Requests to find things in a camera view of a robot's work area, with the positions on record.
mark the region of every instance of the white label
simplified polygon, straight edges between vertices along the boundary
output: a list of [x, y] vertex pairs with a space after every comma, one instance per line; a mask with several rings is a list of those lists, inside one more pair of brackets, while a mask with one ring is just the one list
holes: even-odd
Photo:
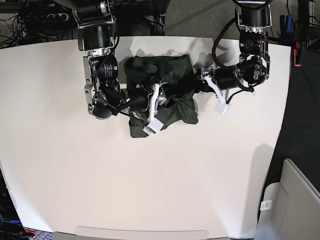
[[260, 211], [269, 210], [272, 207], [272, 200], [261, 202]]

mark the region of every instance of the dark green cloth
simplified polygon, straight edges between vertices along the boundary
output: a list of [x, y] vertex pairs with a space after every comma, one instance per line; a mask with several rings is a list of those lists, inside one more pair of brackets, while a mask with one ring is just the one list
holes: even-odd
[[[135, 89], [137, 85], [143, 85], [146, 89], [150, 89], [153, 84], [160, 81], [177, 85], [194, 77], [193, 66], [188, 55], [136, 56], [126, 61], [124, 70], [128, 89]], [[194, 91], [183, 96], [172, 95], [160, 106], [156, 118], [164, 124], [162, 130], [180, 120], [187, 124], [198, 123], [193, 96]], [[147, 119], [149, 112], [143, 112], [141, 116]], [[144, 126], [137, 120], [130, 119], [129, 126], [133, 138], [148, 136], [143, 131]]]

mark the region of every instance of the white table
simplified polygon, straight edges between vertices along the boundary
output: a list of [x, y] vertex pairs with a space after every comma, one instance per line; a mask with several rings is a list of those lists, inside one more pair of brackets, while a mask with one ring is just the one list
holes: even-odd
[[[121, 70], [135, 55], [190, 54], [203, 63], [212, 45], [208, 38], [124, 37], [116, 57]], [[221, 45], [228, 51], [218, 54], [238, 63], [238, 41]], [[127, 117], [88, 114], [77, 41], [1, 50], [0, 161], [23, 225], [253, 237], [290, 74], [290, 48], [271, 44], [269, 51], [269, 80], [256, 95], [235, 96], [227, 116], [214, 111], [213, 94], [200, 93], [197, 125], [178, 122], [133, 139]]]

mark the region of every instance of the gray carpet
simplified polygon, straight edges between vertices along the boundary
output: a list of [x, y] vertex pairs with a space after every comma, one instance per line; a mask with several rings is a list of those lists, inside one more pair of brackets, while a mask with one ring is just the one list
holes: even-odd
[[[289, 1], [293, 10], [297, 0]], [[288, 15], [287, 0], [274, 0], [271, 4], [272, 29], [275, 37], [280, 34], [280, 15]], [[171, 0], [166, 15], [167, 36], [188, 36], [217, 38], [226, 23], [235, 16], [235, 4], [231, 0]], [[239, 39], [239, 32], [233, 25], [226, 33], [226, 39]]]

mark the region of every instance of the white plastic part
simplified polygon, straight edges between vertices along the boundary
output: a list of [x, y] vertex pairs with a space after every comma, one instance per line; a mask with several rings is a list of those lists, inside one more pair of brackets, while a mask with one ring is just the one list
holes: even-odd
[[212, 81], [212, 77], [209, 75], [204, 76], [204, 80], [208, 85], [215, 91], [215, 94], [218, 98], [218, 104], [215, 107], [215, 111], [221, 115], [225, 115], [229, 112], [231, 105], [227, 104], [226, 99], [224, 98], [221, 90], [217, 85]]
[[161, 121], [155, 118], [157, 100], [159, 97], [159, 89], [160, 89], [160, 85], [158, 83], [153, 85], [153, 95], [150, 101], [150, 110], [149, 110], [150, 115], [148, 118], [149, 124], [143, 129], [143, 131], [148, 135], [155, 135], [159, 133], [162, 127], [164, 126], [164, 124]]

